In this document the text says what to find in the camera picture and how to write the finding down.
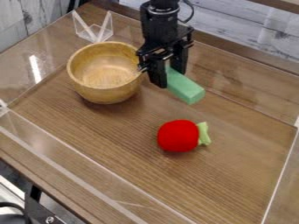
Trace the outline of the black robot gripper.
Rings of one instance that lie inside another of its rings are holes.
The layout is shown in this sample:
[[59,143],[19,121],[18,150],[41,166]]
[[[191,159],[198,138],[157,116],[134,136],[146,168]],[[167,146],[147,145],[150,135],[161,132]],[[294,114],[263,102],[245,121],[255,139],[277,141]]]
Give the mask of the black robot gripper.
[[185,24],[191,20],[194,14],[186,20],[179,19],[181,0],[149,0],[141,5],[141,22],[145,43],[137,51],[139,67],[149,65],[150,81],[159,87],[167,88],[167,74],[165,61],[153,58],[155,52],[165,50],[171,56],[171,66],[186,74],[189,50],[193,47],[194,28]]

